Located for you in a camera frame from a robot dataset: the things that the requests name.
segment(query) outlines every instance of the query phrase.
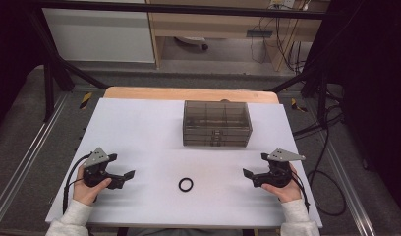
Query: aluminum rail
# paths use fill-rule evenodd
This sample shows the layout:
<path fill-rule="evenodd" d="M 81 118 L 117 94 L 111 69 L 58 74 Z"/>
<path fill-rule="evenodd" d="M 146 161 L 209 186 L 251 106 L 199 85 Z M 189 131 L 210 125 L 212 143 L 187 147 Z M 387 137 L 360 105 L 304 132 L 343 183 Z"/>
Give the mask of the aluminum rail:
<path fill-rule="evenodd" d="M 23 184 L 27 174 L 29 173 L 29 170 L 31 169 L 35 161 L 35 158 L 41 150 L 41 147 L 44 145 L 48 135 L 53 129 L 57 118 L 63 110 L 66 98 L 68 96 L 68 92 L 64 92 L 61 96 L 59 96 L 55 105 L 55 112 L 50 117 L 50 119 L 41 126 L 38 134 L 35 136 L 34 140 L 29 146 L 29 150 L 24 155 L 22 161 L 17 167 L 17 170 L 14 172 L 11 180 L 8 182 L 7 186 L 2 192 L 0 196 L 0 222 L 4 217 L 4 214 L 6 213 L 11 202 L 13 201 L 14 197 L 16 196 L 17 192 L 19 191 L 21 185 Z"/>
<path fill-rule="evenodd" d="M 309 110 L 311 111 L 311 115 L 314 120 L 316 120 L 316 108 L 312 102 L 308 102 L 305 100 L 305 103 Z M 320 139 L 325 142 L 325 132 L 319 132 Z M 372 223 L 370 222 L 369 217 L 366 214 L 366 211 L 363 207 L 360 198 L 354 186 L 348 177 L 348 174 L 341 163 L 338 154 L 336 153 L 335 147 L 333 146 L 331 141 L 328 141 L 327 144 L 327 157 L 329 158 L 329 162 L 331 164 L 332 170 L 338 179 L 338 185 L 341 187 L 344 192 L 345 199 L 347 201 L 348 209 L 351 211 L 351 214 L 354 217 L 354 221 L 356 222 L 357 228 L 360 231 L 360 234 L 363 236 L 374 236 L 375 231 L 372 227 Z"/>
<path fill-rule="evenodd" d="M 33 7 L 51 9 L 113 11 L 113 12 L 150 12 L 174 14 L 220 15 L 240 17 L 269 17 L 310 20 L 339 20 L 345 17 L 339 13 L 308 12 L 299 10 L 268 10 L 254 8 L 212 7 L 194 5 L 141 4 L 90 1 L 30 0 Z"/>

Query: white cabinet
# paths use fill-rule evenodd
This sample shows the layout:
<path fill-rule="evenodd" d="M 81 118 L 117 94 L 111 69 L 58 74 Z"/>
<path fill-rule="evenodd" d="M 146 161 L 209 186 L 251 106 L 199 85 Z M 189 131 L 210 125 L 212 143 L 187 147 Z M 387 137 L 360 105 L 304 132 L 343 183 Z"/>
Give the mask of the white cabinet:
<path fill-rule="evenodd" d="M 66 60 L 154 63 L 147 13 L 63 9 L 43 12 L 57 49 Z"/>

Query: metal frame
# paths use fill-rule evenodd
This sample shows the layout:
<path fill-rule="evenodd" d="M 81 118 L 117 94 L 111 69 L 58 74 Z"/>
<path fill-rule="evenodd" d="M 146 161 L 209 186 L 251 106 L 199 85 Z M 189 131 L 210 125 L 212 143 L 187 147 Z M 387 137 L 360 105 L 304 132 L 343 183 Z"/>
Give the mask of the metal frame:
<path fill-rule="evenodd" d="M 65 61 L 58 53 L 49 31 L 46 31 L 42 22 L 37 17 L 37 10 L 42 8 L 72 9 L 91 11 L 113 11 L 113 12 L 147 12 L 147 13 L 174 13 L 174 14 L 198 14 L 240 17 L 268 17 L 289 19 L 312 19 L 312 20 L 338 20 L 345 15 L 339 13 L 308 12 L 297 10 L 269 10 L 251 8 L 210 7 L 191 5 L 166 5 L 166 4 L 138 4 L 138 3 L 115 3 L 115 2 L 83 2 L 83 1 L 61 1 L 61 0 L 29 0 L 23 2 L 23 8 L 40 38 L 44 49 L 45 71 L 46 71 L 46 121 L 54 111 L 53 101 L 53 78 L 62 90 L 72 90 L 73 83 L 67 71 L 74 73 L 82 79 L 90 82 L 100 89 L 107 89 L 109 85 L 99 82 L 97 79 L 81 71 Z"/>

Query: black cable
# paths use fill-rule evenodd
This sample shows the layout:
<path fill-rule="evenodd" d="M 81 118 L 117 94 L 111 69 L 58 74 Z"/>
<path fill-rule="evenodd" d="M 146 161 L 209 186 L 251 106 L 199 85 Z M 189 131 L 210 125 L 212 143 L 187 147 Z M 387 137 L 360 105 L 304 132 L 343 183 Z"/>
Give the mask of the black cable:
<path fill-rule="evenodd" d="M 320 211 L 323 212 L 324 214 L 330 215 L 330 216 L 339 216 L 341 214 L 343 214 L 345 212 L 345 210 L 347 210 L 347 202 L 345 201 L 345 195 L 342 192 L 341 188 L 339 187 L 339 185 L 336 183 L 336 181 L 334 179 L 332 179 L 329 175 L 327 175 L 326 173 L 320 171 L 320 170 L 313 170 L 311 172 L 308 173 L 308 178 L 311 174 L 315 175 L 315 174 L 321 174 L 323 176 L 325 176 L 327 179 L 329 179 L 334 185 L 335 187 L 338 189 L 339 194 L 341 195 L 341 199 L 342 199 L 342 208 L 339 212 L 328 212 L 324 209 L 322 209 L 320 206 L 316 206 L 316 208 Z"/>
<path fill-rule="evenodd" d="M 335 109 L 335 108 L 340 108 L 340 106 L 339 105 L 333 105 L 333 106 L 330 106 L 327 110 L 326 110 L 326 115 L 327 114 L 329 114 L 329 112 L 331 112 L 333 109 Z M 313 122 L 310 126 L 308 126 L 307 128 L 304 128 L 304 129 L 302 129 L 302 130 L 299 130 L 299 131 L 295 131 L 295 132 L 293 132 L 292 134 L 293 134 L 293 136 L 298 136 L 298 135 L 303 135 L 303 134 L 305 134 L 305 133 L 307 133 L 307 132 L 310 132 L 310 131 L 314 131 L 314 130 L 316 130 L 316 129 L 318 129 L 318 128 L 321 128 L 321 127 L 323 127 L 323 126 L 325 126 L 325 125 L 329 125 L 329 122 L 331 122 L 331 121 L 334 121 L 334 120 L 336 120 L 338 117 L 340 117 L 342 115 L 342 113 L 340 113 L 339 115 L 337 115 L 337 116 L 335 116 L 334 118 L 332 118 L 332 119 L 330 119 L 330 120 L 327 120 L 326 121 L 326 124 L 320 124 L 319 123 L 319 125 L 317 125 L 317 126 L 315 126 L 315 124 L 317 123 L 317 121 L 315 121 L 315 122 Z"/>
<path fill-rule="evenodd" d="M 305 207 L 306 207 L 307 211 L 309 212 L 309 206 L 310 206 L 310 204 L 309 204 L 309 201 L 308 201 L 308 196 L 307 196 L 307 194 L 306 194 L 306 192 L 305 192 L 304 183 L 302 182 L 302 180 L 301 180 L 301 178 L 299 177 L 298 174 L 296 174 L 295 172 L 292 172 L 292 173 L 295 174 L 296 177 L 298 178 L 298 179 L 296 179 L 296 178 L 294 178 L 294 177 L 292 176 L 292 180 L 299 186 L 299 189 L 302 191 L 302 194 L 303 194 L 303 196 L 304 196 Z"/>
<path fill-rule="evenodd" d="M 88 159 L 90 157 L 91 153 L 88 155 L 84 155 L 83 157 L 81 157 L 76 163 L 75 165 L 72 167 L 71 172 L 69 173 L 68 179 L 66 180 L 66 185 L 63 191 L 63 213 L 66 212 L 66 209 L 68 208 L 68 199 L 69 199 L 69 188 L 70 186 L 75 183 L 76 181 L 74 181 L 73 183 L 70 183 L 70 179 L 72 178 L 73 172 L 76 170 L 76 168 L 78 167 L 79 163 L 81 163 L 84 159 Z"/>
<path fill-rule="evenodd" d="M 313 185 L 313 183 L 314 183 L 314 178 L 315 178 L 315 174 L 316 174 L 316 173 L 322 174 L 322 175 L 324 175 L 325 177 L 327 177 L 327 178 L 338 188 L 338 191 L 339 191 L 339 193 L 341 194 L 342 202 L 344 203 L 343 208 L 342 208 L 339 212 L 335 212 L 335 213 L 328 212 L 328 211 L 322 209 L 321 207 L 316 206 L 316 208 L 317 208 L 318 210 L 320 210 L 322 213 L 325 213 L 325 214 L 331 215 L 331 216 L 339 216 L 339 215 L 343 214 L 343 213 L 345 212 L 345 210 L 346 210 L 345 195 L 344 195 L 344 193 L 342 192 L 341 188 L 339 188 L 338 184 L 336 183 L 336 181 L 335 181 L 334 179 L 332 179 L 331 177 L 329 177 L 329 176 L 328 176 L 327 174 L 325 174 L 324 172 L 318 170 L 318 168 L 319 168 L 319 166 L 320 166 L 320 163 L 321 163 L 321 161 L 322 161 L 322 159 L 323 159 L 323 155 L 324 155 L 324 153 L 325 153 L 325 151 L 326 151 L 326 148 L 327 148 L 327 145 L 328 145 L 328 141 L 329 141 L 329 126 L 327 125 L 327 116 L 328 116 L 329 112 L 330 112 L 331 110 L 333 110 L 335 107 L 337 107 L 337 106 L 336 106 L 336 105 L 335 105 L 335 106 L 332 106 L 332 108 L 329 107 L 329 108 L 331 108 L 331 109 L 328 108 L 328 111 L 325 112 L 325 114 L 324 114 L 323 121 L 322 121 L 322 122 L 324 123 L 324 126 L 322 126 L 322 127 L 324 127 L 324 128 L 326 129 L 325 143 L 324 143 L 324 145 L 323 145 L 322 151 L 320 152 L 319 158 L 317 159 L 317 163 L 316 163 L 316 166 L 315 166 L 314 170 L 312 170 L 311 172 L 309 172 L 308 175 L 307 175 L 307 177 L 308 177 L 308 179 L 309 179 L 309 185 L 310 185 L 311 188 L 312 188 L 312 185 Z"/>

